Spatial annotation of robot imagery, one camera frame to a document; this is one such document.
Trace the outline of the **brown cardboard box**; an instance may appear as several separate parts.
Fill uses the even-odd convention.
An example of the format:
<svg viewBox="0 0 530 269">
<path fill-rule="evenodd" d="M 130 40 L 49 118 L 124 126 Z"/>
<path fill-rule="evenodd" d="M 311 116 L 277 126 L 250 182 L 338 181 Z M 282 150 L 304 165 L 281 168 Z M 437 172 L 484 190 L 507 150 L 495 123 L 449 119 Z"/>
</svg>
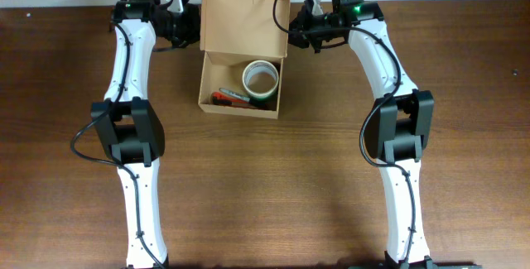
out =
<svg viewBox="0 0 530 269">
<path fill-rule="evenodd" d="M 287 33 L 279 29 L 290 21 L 291 0 L 202 0 L 200 49 L 205 53 L 198 104 L 206 113 L 277 119 L 282 91 Z M 243 72 L 265 60 L 276 68 L 277 88 L 265 108 L 214 104 L 220 89 L 249 95 Z"/>
</svg>

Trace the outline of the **beige masking tape roll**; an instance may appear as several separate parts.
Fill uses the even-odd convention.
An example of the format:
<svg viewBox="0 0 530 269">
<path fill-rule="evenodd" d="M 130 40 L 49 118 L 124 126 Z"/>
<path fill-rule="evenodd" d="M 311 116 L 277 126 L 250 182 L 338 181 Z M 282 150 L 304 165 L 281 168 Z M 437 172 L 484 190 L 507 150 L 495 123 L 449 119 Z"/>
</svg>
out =
<svg viewBox="0 0 530 269">
<path fill-rule="evenodd" d="M 272 63 L 265 60 L 255 60 L 245 67 L 242 74 L 242 82 L 243 88 L 248 95 L 251 92 L 277 91 L 279 73 Z"/>
</svg>

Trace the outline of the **orange utility knife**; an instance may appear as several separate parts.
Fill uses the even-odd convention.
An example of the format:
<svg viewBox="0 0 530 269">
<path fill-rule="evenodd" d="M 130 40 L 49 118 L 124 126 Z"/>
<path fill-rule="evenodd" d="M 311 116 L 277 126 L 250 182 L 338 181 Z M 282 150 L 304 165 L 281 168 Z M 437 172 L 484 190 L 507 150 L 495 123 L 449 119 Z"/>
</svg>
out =
<svg viewBox="0 0 530 269">
<path fill-rule="evenodd" d="M 234 107 L 234 108 L 256 109 L 256 107 L 254 107 L 250 103 L 244 102 L 241 99 L 229 97 L 229 96 L 224 95 L 224 94 L 222 94 L 220 92 L 213 92 L 211 94 L 210 99 L 211 99 L 211 103 L 214 104 L 214 105 L 230 106 L 230 107 Z"/>
</svg>

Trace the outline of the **green tape roll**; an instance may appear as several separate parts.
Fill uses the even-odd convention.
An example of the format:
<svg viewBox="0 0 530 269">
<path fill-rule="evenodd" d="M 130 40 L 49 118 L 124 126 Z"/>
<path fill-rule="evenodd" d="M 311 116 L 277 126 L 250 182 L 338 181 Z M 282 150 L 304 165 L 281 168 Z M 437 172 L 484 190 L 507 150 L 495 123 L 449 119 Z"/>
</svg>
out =
<svg viewBox="0 0 530 269">
<path fill-rule="evenodd" d="M 251 92 L 249 94 L 249 103 L 258 108 L 265 108 L 269 102 L 277 100 L 277 91 L 265 93 Z"/>
</svg>

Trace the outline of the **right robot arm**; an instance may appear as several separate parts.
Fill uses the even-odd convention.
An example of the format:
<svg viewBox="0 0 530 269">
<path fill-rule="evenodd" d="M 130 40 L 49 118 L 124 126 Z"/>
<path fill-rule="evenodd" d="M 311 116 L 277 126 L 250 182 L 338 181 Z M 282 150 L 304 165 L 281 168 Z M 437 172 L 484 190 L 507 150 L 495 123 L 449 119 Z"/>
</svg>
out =
<svg viewBox="0 0 530 269">
<path fill-rule="evenodd" d="M 423 234 L 419 174 L 430 134 L 434 98 L 407 76 L 388 36 L 380 6 L 365 0 L 305 0 L 285 28 L 289 44 L 314 52 L 347 45 L 358 57 L 373 93 L 359 131 L 363 158 L 380 171 L 388 216 L 384 268 L 432 268 Z"/>
</svg>

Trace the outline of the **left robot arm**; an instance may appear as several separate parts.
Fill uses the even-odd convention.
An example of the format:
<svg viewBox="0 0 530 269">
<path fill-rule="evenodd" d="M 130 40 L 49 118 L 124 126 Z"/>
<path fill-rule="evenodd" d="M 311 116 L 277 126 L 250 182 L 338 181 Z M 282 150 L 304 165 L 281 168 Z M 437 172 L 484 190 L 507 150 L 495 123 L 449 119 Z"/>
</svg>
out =
<svg viewBox="0 0 530 269">
<path fill-rule="evenodd" d="M 190 0 L 119 0 L 111 21 L 116 34 L 113 74 L 104 99 L 93 103 L 91 118 L 106 161 L 116 167 L 123 187 L 128 226 L 128 268 L 164 268 L 157 194 L 165 133 L 148 100 L 148 76 L 158 38 L 173 50 L 200 39 L 200 9 Z"/>
</svg>

